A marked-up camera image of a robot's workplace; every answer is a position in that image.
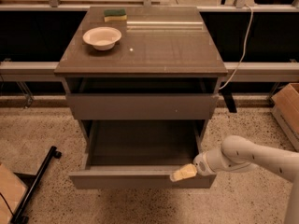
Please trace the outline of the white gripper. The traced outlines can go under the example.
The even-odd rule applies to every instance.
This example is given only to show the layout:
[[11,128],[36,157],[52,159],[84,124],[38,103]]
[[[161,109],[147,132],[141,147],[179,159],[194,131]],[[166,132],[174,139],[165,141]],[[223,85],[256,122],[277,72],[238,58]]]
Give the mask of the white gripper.
[[170,180],[172,182],[177,182],[183,179],[188,179],[195,177],[197,173],[202,176],[215,175],[214,171],[215,157],[209,152],[203,152],[198,154],[194,160],[193,164],[189,163],[170,175]]

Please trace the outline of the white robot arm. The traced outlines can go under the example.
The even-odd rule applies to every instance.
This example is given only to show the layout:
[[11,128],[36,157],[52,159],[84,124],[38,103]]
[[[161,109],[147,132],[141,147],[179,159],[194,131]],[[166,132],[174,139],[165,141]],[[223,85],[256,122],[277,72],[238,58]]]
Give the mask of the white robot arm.
[[299,153],[266,147],[237,136],[227,136],[219,148],[198,154],[170,175],[172,182],[215,175],[217,172],[244,173],[260,166],[292,183],[284,224],[299,224]]

